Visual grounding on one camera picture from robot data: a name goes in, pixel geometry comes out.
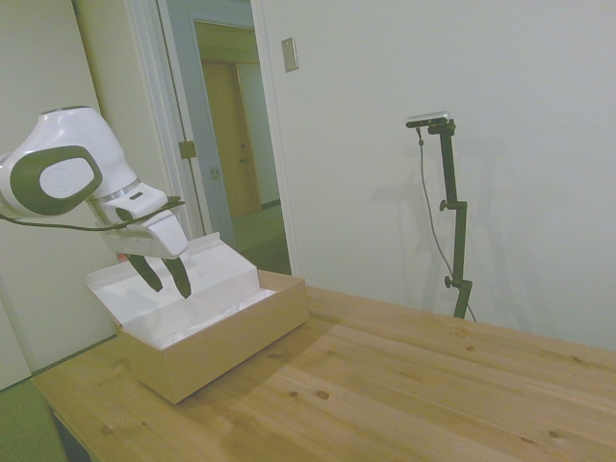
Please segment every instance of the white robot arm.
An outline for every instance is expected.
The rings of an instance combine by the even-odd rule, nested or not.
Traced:
[[[15,152],[0,156],[0,216],[13,222],[54,217],[84,201],[107,229],[107,247],[125,253],[152,289],[163,286],[145,256],[162,258],[182,296],[191,294],[179,258],[186,236],[175,215],[161,210],[170,208],[169,198],[128,167],[97,111],[81,106],[45,113]]]

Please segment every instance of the doorway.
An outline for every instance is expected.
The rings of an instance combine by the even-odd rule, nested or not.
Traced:
[[[291,274],[254,30],[194,22],[235,247]]]

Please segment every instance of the box lid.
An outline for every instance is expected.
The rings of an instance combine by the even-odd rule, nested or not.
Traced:
[[[220,240],[219,233],[189,242],[182,261],[191,281],[191,300],[199,292],[236,276],[254,272],[256,267]],[[86,277],[90,290],[107,307],[115,322],[123,325],[170,304],[188,303],[177,291],[172,276],[158,258],[146,257],[150,267],[163,282],[163,289],[154,292],[129,262],[92,272]],[[254,291],[259,289],[258,282]]]

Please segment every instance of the beige floor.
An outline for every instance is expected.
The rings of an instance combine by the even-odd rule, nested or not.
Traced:
[[[233,218],[236,249],[259,270],[291,274],[279,205]]]

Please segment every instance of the door hinge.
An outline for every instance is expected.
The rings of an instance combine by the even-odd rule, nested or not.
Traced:
[[[180,141],[180,157],[185,160],[194,159],[196,157],[196,149],[194,141]]]

